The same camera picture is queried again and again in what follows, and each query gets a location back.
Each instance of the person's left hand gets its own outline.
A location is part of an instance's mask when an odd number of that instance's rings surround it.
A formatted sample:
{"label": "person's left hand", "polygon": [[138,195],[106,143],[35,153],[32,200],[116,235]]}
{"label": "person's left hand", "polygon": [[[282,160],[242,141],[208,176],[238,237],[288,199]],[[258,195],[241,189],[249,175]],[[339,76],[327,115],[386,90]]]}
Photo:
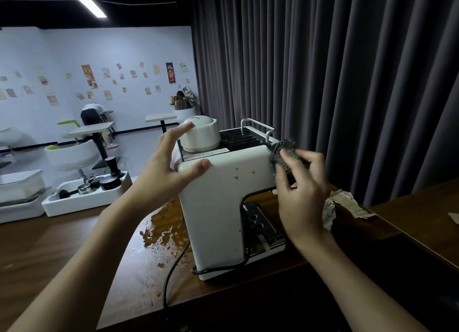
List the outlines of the person's left hand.
{"label": "person's left hand", "polygon": [[144,167],[135,183],[126,191],[132,205],[142,216],[163,206],[177,196],[192,180],[203,175],[210,168],[208,159],[201,159],[183,172],[170,168],[175,141],[189,131],[194,124],[168,130],[159,138],[153,158]]}

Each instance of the hand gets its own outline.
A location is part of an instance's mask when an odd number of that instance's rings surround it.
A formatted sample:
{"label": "hand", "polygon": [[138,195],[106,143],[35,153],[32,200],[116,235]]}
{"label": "hand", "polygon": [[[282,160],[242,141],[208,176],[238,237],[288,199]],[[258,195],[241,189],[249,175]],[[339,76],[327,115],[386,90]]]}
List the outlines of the hand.
{"label": "hand", "polygon": [[291,168],[297,188],[290,187],[287,173],[279,164],[276,164],[276,186],[280,220],[290,240],[298,247],[320,241],[327,232],[322,223],[327,181],[321,153],[296,150],[296,154],[311,163],[309,169],[282,149],[280,155]]}
{"label": "hand", "polygon": [[210,161],[208,159],[197,161],[181,173],[170,168],[175,141],[193,126],[194,124],[189,122],[162,134],[153,158],[146,164],[135,183],[125,193],[129,194],[132,204],[140,208],[143,216],[176,197],[192,180],[203,175],[209,169]]}

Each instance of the orange poster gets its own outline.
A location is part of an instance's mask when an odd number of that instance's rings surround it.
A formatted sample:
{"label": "orange poster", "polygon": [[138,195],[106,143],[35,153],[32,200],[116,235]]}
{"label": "orange poster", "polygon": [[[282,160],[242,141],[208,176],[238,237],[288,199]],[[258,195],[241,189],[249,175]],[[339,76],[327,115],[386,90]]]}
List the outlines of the orange poster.
{"label": "orange poster", "polygon": [[83,68],[83,73],[84,76],[86,77],[86,80],[88,81],[88,85],[91,89],[97,89],[97,83],[95,82],[94,74],[92,73],[91,66],[90,65],[81,65],[81,68]]}
{"label": "orange poster", "polygon": [[175,84],[174,65],[171,62],[166,62],[166,70],[168,71],[169,84]]}

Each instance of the fingernail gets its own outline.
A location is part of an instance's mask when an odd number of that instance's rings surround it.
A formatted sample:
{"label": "fingernail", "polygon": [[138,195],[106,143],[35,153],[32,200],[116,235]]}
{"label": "fingernail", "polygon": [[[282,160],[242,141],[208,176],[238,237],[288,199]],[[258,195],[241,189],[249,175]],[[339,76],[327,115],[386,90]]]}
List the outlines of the fingernail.
{"label": "fingernail", "polygon": [[210,161],[208,159],[203,159],[201,161],[201,166],[204,168],[204,169],[209,169],[210,168]]}

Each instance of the white tabletop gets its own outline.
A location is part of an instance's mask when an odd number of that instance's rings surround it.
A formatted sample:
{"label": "white tabletop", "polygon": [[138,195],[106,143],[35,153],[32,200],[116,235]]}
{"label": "white tabletop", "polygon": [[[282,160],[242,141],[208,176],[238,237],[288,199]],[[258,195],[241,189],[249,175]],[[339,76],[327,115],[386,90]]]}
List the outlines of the white tabletop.
{"label": "white tabletop", "polygon": [[174,120],[177,116],[174,112],[168,112],[165,114],[148,114],[146,115],[146,122],[158,122],[160,120]]}
{"label": "white tabletop", "polygon": [[85,134],[100,133],[101,131],[108,130],[108,128],[110,128],[114,123],[115,122],[106,122],[93,125],[84,125],[68,133],[68,136],[77,137]]}

